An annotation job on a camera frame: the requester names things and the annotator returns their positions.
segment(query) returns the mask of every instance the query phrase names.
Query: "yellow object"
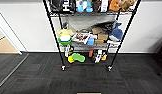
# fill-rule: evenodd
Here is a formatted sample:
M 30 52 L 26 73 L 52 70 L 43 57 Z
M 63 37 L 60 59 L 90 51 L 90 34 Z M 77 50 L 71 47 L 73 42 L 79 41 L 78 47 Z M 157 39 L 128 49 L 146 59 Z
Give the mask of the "yellow object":
M 69 63 L 73 63 L 75 61 L 75 60 L 72 59 L 72 55 L 68 56 L 68 61 L 69 61 Z
M 70 35 L 70 33 L 73 33 L 71 29 L 60 29 L 57 31 L 59 35 Z
M 102 58 L 101 58 L 101 60 L 106 60 L 107 59 L 107 55 L 105 54 Z

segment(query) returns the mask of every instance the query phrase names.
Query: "stuffed animal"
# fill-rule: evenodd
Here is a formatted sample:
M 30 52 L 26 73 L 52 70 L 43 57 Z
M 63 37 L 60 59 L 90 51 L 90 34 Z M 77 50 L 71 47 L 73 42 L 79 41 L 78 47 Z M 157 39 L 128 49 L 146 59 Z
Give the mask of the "stuffed animal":
M 119 0 L 112 0 L 110 3 L 109 10 L 118 11 L 121 8 L 117 5 L 118 2 L 119 2 Z
M 121 29 L 118 28 L 122 23 L 116 23 L 116 28 L 112 31 L 112 33 L 109 35 L 109 38 L 112 41 L 121 41 L 123 37 L 123 32 Z
M 130 6 L 133 6 L 135 0 L 120 0 L 119 7 L 121 7 L 121 11 L 128 11 Z

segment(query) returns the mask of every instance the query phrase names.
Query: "orange object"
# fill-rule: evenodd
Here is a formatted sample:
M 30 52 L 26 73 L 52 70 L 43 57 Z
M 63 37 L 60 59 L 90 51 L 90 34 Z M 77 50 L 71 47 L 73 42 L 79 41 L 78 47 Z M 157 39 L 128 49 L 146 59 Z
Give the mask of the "orange object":
M 101 60 L 105 61 L 106 59 L 107 59 L 107 55 L 105 54 L 105 55 L 101 58 Z
M 112 0 L 109 10 L 118 11 L 121 7 L 119 7 L 117 4 L 118 4 L 118 0 Z
M 89 52 L 89 57 L 92 57 L 92 55 L 93 55 L 93 50 L 94 50 L 94 48 L 91 47 L 91 48 L 90 48 L 90 52 Z

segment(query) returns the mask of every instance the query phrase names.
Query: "package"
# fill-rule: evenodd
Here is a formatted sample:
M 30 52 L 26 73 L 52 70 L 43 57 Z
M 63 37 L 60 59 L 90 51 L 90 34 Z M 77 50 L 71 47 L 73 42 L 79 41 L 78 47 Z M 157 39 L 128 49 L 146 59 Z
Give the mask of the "package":
M 101 3 L 101 12 L 106 12 L 108 8 L 108 0 L 102 0 Z
M 76 33 L 73 37 L 72 37 L 72 41 L 75 42 L 82 42 L 84 44 L 87 43 L 88 39 L 90 37 L 89 33 Z
M 54 13 L 74 13 L 75 0 L 49 0 L 51 11 Z
M 102 40 L 102 39 L 95 39 L 94 43 L 102 44 L 102 43 L 104 43 L 104 40 Z
M 102 40 L 107 40 L 108 39 L 108 34 L 98 34 L 98 39 L 102 39 Z
M 93 2 L 94 12 L 100 12 L 100 9 L 101 9 L 101 1 L 94 1 Z
M 99 27 L 93 28 L 92 31 L 93 31 L 93 34 L 99 34 L 99 33 L 103 32 L 103 30 Z

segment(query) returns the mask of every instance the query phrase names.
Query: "plush toy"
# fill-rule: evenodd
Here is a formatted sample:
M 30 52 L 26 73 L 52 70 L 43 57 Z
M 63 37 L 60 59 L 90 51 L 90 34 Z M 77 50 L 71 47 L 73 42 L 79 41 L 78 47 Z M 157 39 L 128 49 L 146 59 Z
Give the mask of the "plush toy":
M 120 0 L 119 7 L 121 7 L 121 11 L 128 11 L 130 6 L 133 6 L 135 0 Z
M 110 3 L 109 10 L 118 11 L 121 8 L 117 5 L 118 2 L 119 2 L 118 0 L 112 0 Z
M 78 5 L 76 8 L 77 12 L 92 12 L 93 8 L 90 1 L 83 1 L 82 5 Z
M 121 29 L 118 28 L 122 23 L 116 23 L 116 28 L 112 31 L 112 33 L 109 35 L 109 38 L 112 41 L 121 41 L 123 37 L 123 32 Z

